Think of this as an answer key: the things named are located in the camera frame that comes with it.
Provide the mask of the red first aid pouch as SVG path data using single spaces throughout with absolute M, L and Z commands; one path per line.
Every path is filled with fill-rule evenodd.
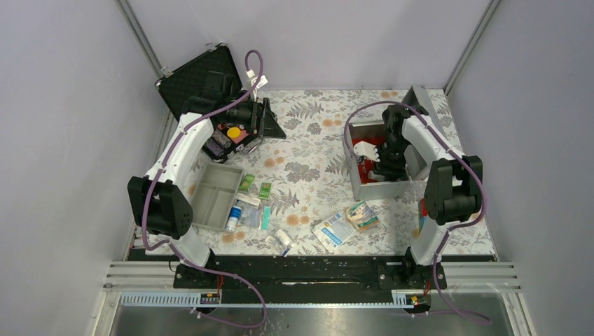
M 373 144 L 374 146 L 379 146 L 385 142 L 385 137 L 377 136 L 377 137 L 372 137 L 372 138 L 354 138 L 352 140 L 353 146 L 355 146 L 356 144 L 358 144 L 359 142 L 362 142 L 362 141 Z M 358 163 L 357 166 L 358 166 L 360 180 L 361 180 L 362 184 L 378 182 L 378 180 L 371 178 L 371 172 L 373 171 L 373 168 L 374 168 L 374 161 L 369 160 L 369 159 L 364 159 L 362 162 Z

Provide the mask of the bandage roll packet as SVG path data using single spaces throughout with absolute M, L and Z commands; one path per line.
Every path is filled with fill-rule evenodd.
M 367 202 L 358 202 L 345 210 L 345 217 L 355 230 L 362 231 L 380 222 L 376 212 Z

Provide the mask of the grey metal box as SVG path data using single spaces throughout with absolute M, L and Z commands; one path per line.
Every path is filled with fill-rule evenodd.
M 350 175 L 353 198 L 355 201 L 381 200 L 395 198 L 401 195 L 407 188 L 428 177 L 429 163 L 422 157 L 421 153 L 409 145 L 404 152 L 406 159 L 406 172 L 408 179 L 405 181 L 387 181 L 362 184 L 360 180 L 358 161 L 352 155 L 354 138 L 385 137 L 386 129 L 382 120 L 370 122 L 352 122 L 351 117 L 347 119 L 343 134 L 343 148 L 345 151 L 347 172 Z

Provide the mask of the blue white gauze packet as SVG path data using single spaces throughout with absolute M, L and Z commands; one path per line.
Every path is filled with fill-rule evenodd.
M 312 229 L 313 234 L 330 253 L 345 245 L 356 233 L 343 213 L 335 213 Z

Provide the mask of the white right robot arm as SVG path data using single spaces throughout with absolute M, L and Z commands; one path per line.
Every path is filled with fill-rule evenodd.
M 429 280 L 427 266 L 440 261 L 450 232 L 475 225 L 484 217 L 483 163 L 478 156 L 455 149 L 423 107 L 395 101 L 386 104 L 381 144 L 353 142 L 348 127 L 344 128 L 343 144 L 348 158 L 373 163 L 368 179 L 374 182 L 426 180 L 422 227 L 410 245 L 413 262 L 401 270 L 403 282 L 419 288 Z M 474 214 L 477 220 L 470 219 Z

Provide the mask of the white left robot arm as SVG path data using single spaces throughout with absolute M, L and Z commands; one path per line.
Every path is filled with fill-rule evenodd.
M 258 137 L 267 135 L 265 119 L 272 117 L 268 99 L 250 100 L 250 91 L 232 98 L 193 95 L 182 105 L 176 133 L 145 176 L 133 176 L 127 189 L 136 224 L 146 251 L 167 246 L 180 262 L 192 267 L 190 277 L 202 288 L 213 285 L 217 269 L 209 264 L 211 250 L 193 229 L 224 229 L 234 211 L 244 170 L 208 163 L 192 192 L 184 186 L 198 153 L 220 123 L 245 127 Z

